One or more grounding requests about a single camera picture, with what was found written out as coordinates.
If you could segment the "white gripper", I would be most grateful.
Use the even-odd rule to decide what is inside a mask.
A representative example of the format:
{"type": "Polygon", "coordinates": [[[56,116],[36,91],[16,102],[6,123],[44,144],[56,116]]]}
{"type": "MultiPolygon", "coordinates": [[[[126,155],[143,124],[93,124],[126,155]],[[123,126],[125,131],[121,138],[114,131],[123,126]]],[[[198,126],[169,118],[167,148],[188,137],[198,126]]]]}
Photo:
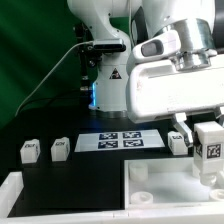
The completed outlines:
{"type": "Polygon", "coordinates": [[[190,148],[193,136],[185,123],[186,114],[201,114],[218,107],[216,119],[224,127],[224,57],[212,58],[208,68],[185,72],[177,71],[170,60],[140,64],[129,76],[126,104],[128,117],[134,123],[174,114],[172,124],[190,148]]]}

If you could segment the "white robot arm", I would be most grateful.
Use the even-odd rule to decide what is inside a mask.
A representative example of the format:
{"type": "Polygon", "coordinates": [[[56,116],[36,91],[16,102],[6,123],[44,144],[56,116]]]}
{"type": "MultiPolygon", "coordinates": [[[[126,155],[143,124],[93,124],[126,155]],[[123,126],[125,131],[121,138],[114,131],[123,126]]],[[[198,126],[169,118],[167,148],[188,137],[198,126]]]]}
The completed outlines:
{"type": "Polygon", "coordinates": [[[224,127],[224,0],[67,0],[93,37],[91,109],[135,123],[190,115],[224,127]]]}

